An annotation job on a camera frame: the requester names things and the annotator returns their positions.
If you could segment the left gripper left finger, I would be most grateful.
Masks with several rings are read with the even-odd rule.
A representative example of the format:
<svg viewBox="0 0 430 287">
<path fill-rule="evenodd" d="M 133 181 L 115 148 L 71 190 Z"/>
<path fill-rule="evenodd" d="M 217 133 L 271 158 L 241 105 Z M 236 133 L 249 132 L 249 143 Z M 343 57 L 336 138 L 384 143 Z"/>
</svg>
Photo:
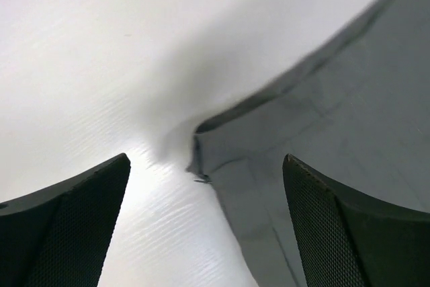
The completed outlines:
<svg viewBox="0 0 430 287">
<path fill-rule="evenodd" d="M 96 286 L 129 175 L 130 160 L 121 153 L 2 202 L 1 286 Z"/>
</svg>

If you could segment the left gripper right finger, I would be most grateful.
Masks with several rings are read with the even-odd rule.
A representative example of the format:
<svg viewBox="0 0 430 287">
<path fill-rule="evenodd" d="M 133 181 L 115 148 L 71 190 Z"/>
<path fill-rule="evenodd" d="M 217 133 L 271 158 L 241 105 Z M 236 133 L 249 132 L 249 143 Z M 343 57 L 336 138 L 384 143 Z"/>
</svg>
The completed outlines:
<svg viewBox="0 0 430 287">
<path fill-rule="evenodd" d="M 429 214 L 371 197 L 293 155 L 283 179 L 308 286 L 429 285 Z"/>
</svg>

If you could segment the grey pleated skirt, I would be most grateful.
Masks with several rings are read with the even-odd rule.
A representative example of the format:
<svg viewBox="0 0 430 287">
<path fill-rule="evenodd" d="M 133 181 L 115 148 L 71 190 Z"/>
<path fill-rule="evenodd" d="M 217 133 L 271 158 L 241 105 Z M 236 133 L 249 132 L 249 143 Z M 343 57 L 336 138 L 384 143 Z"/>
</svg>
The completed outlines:
<svg viewBox="0 0 430 287">
<path fill-rule="evenodd" d="M 381 200 L 429 209 L 429 0 L 376 0 L 193 137 L 189 170 L 214 188 L 257 284 L 305 286 L 286 155 Z"/>
</svg>

